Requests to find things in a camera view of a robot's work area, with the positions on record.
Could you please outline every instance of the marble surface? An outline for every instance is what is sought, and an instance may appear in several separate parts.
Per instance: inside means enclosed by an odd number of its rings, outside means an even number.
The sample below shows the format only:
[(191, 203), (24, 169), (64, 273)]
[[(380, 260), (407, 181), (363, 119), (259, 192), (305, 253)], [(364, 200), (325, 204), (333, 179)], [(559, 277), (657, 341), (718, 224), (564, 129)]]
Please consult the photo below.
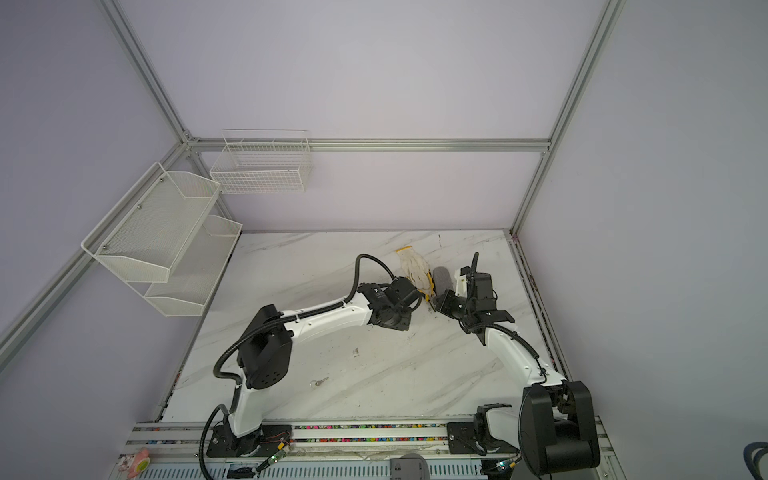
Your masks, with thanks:
[[(163, 421), (201, 422), (217, 404), (229, 405), (234, 382), (215, 378), (211, 370), (260, 307), (274, 303), (279, 310), (299, 309), (345, 296), (358, 253), (370, 253), (395, 274), (402, 273), (395, 250), (406, 245), (413, 245), (433, 270), (444, 266), (451, 273), (480, 252), (478, 271), (493, 276), (498, 308), (516, 318), (520, 334), (547, 358), (500, 230), (245, 233)], [(385, 282), (388, 277), (380, 266), (364, 260), (360, 280)], [(235, 365), (235, 358), (230, 357), (224, 371)], [(485, 403), (510, 402), (520, 391), (477, 336), (464, 334), (458, 322), (423, 303), (407, 332), (361, 326), (294, 346), (288, 374), (270, 390), (265, 419), (470, 415)]]

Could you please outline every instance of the white wire basket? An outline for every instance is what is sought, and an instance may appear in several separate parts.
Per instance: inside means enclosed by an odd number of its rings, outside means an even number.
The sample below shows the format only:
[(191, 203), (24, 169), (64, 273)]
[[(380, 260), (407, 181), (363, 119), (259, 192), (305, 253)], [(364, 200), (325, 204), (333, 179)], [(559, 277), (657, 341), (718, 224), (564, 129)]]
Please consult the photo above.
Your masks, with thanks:
[(170, 279), (152, 283), (143, 297), (165, 316), (202, 316), (242, 227), (208, 215)]
[(125, 283), (169, 281), (220, 192), (213, 180), (153, 168), (160, 176), (106, 240), (93, 250), (82, 244)]
[(224, 149), (210, 170), (225, 194), (303, 192), (312, 173), (304, 130), (223, 130)]

